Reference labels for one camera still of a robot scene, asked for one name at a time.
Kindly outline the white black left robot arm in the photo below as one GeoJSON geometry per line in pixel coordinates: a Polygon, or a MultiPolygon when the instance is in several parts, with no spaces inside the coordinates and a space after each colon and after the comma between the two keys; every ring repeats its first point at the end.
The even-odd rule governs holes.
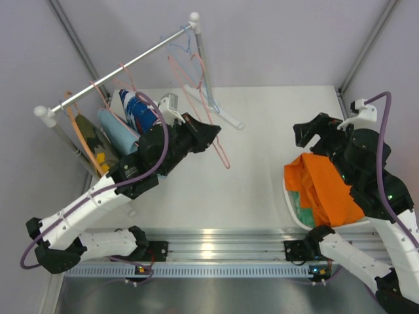
{"type": "Polygon", "coordinates": [[[105,214],[138,198],[159,184],[188,154],[204,152],[221,131],[189,113],[173,126],[153,126],[138,140],[137,150],[122,157],[87,192],[50,217],[26,223],[37,265],[51,274],[63,273],[79,262],[107,257],[139,262],[149,250],[138,226],[114,232],[88,233],[105,214]]]}

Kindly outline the blue wire hanger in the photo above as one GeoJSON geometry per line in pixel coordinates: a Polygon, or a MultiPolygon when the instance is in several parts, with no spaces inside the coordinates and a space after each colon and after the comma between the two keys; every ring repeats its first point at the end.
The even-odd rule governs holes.
{"type": "Polygon", "coordinates": [[[211,89],[202,41],[197,22],[180,26],[180,36],[186,36],[185,42],[169,40],[166,45],[168,62],[180,84],[183,95],[195,115],[199,115],[196,105],[203,106],[207,113],[221,112],[211,89]]]}

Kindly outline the green white patterned trousers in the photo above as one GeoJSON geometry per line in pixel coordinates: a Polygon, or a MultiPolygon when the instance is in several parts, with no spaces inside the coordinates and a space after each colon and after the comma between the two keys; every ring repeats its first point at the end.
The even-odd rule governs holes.
{"type": "Polygon", "coordinates": [[[303,207],[301,197],[298,192],[288,191],[290,193],[291,201],[294,203],[295,211],[298,219],[305,225],[314,228],[316,226],[312,209],[310,207],[303,207]]]}

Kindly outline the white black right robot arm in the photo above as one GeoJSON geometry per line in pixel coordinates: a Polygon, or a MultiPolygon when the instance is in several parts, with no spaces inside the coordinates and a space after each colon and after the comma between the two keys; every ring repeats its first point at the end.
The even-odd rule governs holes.
{"type": "Polygon", "coordinates": [[[386,313],[418,312],[418,226],[414,204],[403,181],[384,169],[391,148],[380,143],[369,128],[341,128],[341,121],[319,113],[295,124],[295,144],[327,157],[350,196],[380,236],[391,264],[379,262],[344,240],[336,230],[321,225],[310,230],[303,243],[309,257],[329,258],[356,276],[375,295],[386,313]]]}

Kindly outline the orange trousers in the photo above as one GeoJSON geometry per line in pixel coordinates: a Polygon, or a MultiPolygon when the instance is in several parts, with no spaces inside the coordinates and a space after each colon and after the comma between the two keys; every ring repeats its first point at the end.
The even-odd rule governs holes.
{"type": "Polygon", "coordinates": [[[339,227],[365,217],[351,198],[350,187],[324,156],[301,154],[284,166],[284,179],[286,190],[298,192],[302,206],[312,209],[316,226],[339,227]]]}

